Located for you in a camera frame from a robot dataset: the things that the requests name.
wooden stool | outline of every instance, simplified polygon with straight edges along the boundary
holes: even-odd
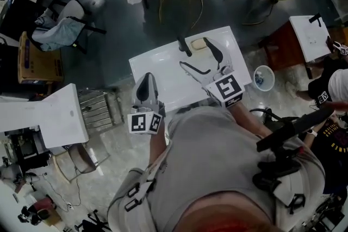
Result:
[[[300,43],[290,21],[262,40],[259,47],[265,49],[269,66],[273,71],[305,63]]]

hand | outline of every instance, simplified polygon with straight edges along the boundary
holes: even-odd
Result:
[[[330,119],[332,120],[332,122],[338,123],[338,117],[336,115],[336,111],[330,116]]]

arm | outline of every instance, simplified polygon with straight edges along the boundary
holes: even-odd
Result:
[[[324,126],[326,120],[320,123],[319,125],[315,126],[313,130],[318,133],[318,131]],[[307,134],[306,137],[304,138],[303,143],[307,145],[307,147],[310,149],[312,147],[312,144],[314,142],[315,136],[313,134]]]
[[[236,123],[253,134],[266,137],[272,134],[265,125],[260,123],[258,119],[252,115],[242,102],[239,102],[228,108]]]
[[[164,136],[165,128],[164,121],[161,121],[158,133],[151,136],[150,139],[150,160],[149,165],[153,164],[156,159],[164,152],[167,148]]]

cardboard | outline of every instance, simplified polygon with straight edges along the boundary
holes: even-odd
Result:
[[[60,50],[43,52],[37,49],[23,32],[18,52],[18,82],[23,84],[51,84],[63,81]]]

white desk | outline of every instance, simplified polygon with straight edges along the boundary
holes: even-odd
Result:
[[[329,34],[324,21],[320,18],[321,27],[319,27],[318,21],[309,22],[311,17],[313,16],[289,17],[306,62],[331,53],[326,45]]]
[[[0,131],[40,126],[46,148],[89,140],[75,84],[40,102],[0,103]]]
[[[191,41],[202,37],[211,38],[227,47],[231,54],[233,68],[243,84],[251,83],[244,58],[229,26],[203,32],[185,40],[190,45]],[[204,54],[202,53],[197,54],[199,58],[195,53],[191,58],[202,59],[207,65],[204,69],[207,69],[209,64],[218,65],[208,48]],[[151,72],[155,76],[158,98],[164,102],[165,110],[169,112],[208,98],[206,92],[201,88],[201,84],[188,76],[180,67],[179,61],[187,58],[187,55],[179,50],[179,43],[176,41],[131,58],[129,64],[135,81],[138,81],[147,72]]]

